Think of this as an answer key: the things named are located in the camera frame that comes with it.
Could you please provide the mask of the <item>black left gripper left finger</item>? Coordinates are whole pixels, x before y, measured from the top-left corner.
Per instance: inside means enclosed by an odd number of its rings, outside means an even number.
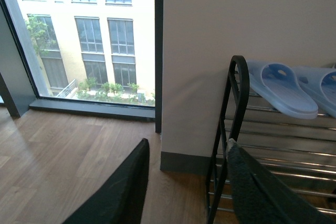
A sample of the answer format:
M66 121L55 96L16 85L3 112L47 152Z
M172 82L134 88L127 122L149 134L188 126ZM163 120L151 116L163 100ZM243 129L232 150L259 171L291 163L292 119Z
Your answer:
M149 161L149 142L143 138L104 184L64 223L140 223Z

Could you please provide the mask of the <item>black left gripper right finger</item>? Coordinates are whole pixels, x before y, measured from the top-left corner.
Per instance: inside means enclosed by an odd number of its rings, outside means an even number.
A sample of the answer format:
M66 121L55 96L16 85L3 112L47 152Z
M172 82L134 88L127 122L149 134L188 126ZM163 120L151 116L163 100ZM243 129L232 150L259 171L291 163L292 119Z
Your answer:
M226 160L234 212L240 223L333 223L232 138L227 141Z

